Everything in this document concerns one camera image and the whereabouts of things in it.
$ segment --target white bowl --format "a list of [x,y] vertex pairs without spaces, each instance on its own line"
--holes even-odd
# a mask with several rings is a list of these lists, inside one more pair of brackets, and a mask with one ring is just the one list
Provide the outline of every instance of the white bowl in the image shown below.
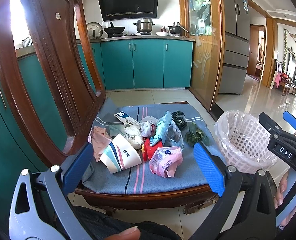
[[169,33],[156,33],[158,36],[168,36]]

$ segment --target fingernail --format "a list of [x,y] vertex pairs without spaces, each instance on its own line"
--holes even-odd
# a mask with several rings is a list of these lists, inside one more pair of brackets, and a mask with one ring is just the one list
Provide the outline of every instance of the fingernail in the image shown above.
[[280,187],[280,192],[283,193],[285,190],[286,190],[285,186],[282,184],[281,187]]
[[120,236],[125,236],[125,235],[129,235],[133,232],[135,232],[137,230],[138,227],[133,227],[133,228],[128,228],[125,231],[122,231],[119,235]]

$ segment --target tile floor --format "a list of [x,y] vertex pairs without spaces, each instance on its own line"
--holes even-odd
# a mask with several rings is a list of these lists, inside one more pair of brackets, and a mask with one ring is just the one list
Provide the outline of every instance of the tile floor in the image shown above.
[[[199,111],[212,135],[215,136],[214,120],[188,90],[118,91],[107,92],[107,97],[110,97],[117,106],[188,101],[189,104]],[[277,123],[279,123],[284,130],[294,132],[293,129],[282,119],[282,114],[287,110],[296,117],[296,98],[293,95],[281,97],[280,91],[270,90],[267,87],[260,85],[251,77],[246,77],[242,95],[219,95],[216,103],[224,111],[240,110],[250,113],[256,117],[258,117],[261,112],[266,112]],[[270,173],[275,179],[277,185],[279,184],[281,176],[287,169],[287,165],[282,161],[279,161],[270,169]],[[78,205],[96,209],[88,205],[84,198],[80,195],[72,193],[69,195],[69,199],[74,206]],[[232,226],[240,208],[242,199],[243,193],[240,193],[223,230]],[[141,211],[118,210],[114,217],[130,223],[149,220],[159,224],[164,224],[186,240],[189,239],[192,233],[204,221],[212,208],[213,205],[190,215],[183,214],[182,207]]]

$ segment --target pink plastic bag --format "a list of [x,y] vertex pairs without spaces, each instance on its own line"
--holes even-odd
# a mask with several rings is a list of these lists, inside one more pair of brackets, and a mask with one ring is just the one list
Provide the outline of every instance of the pink plastic bag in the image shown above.
[[161,177],[174,177],[177,166],[183,161],[180,147],[157,148],[149,162],[150,171]]
[[112,142],[112,139],[108,135],[106,128],[94,126],[90,132],[90,142],[94,148],[94,157],[99,162],[103,151]]

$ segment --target chair seat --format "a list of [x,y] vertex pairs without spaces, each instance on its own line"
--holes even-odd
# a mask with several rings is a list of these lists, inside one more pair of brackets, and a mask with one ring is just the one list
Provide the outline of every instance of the chair seat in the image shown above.
[[[185,114],[187,122],[195,122],[198,127],[206,133],[210,140],[210,146],[207,147],[209,152],[219,156],[225,162],[206,123],[199,115],[198,111],[191,105],[157,104],[116,107],[112,100],[108,98],[94,120],[93,126],[108,128],[111,124],[121,124],[121,122],[114,117],[114,114],[120,111],[124,111],[135,120],[140,121],[146,116],[154,116],[160,119],[164,116],[166,111],[172,113],[178,110]],[[187,132],[188,127],[182,131],[183,137],[185,137]],[[96,193],[107,194],[149,194],[181,190],[207,184],[205,177],[193,157],[193,147],[190,147],[187,142],[184,142],[182,155],[184,160],[182,164],[177,167],[175,177],[173,178],[163,178],[152,174],[149,170],[149,162],[144,161],[130,169],[110,174],[109,170],[102,162],[96,162],[96,160],[93,159],[82,178],[82,183],[85,187]]]

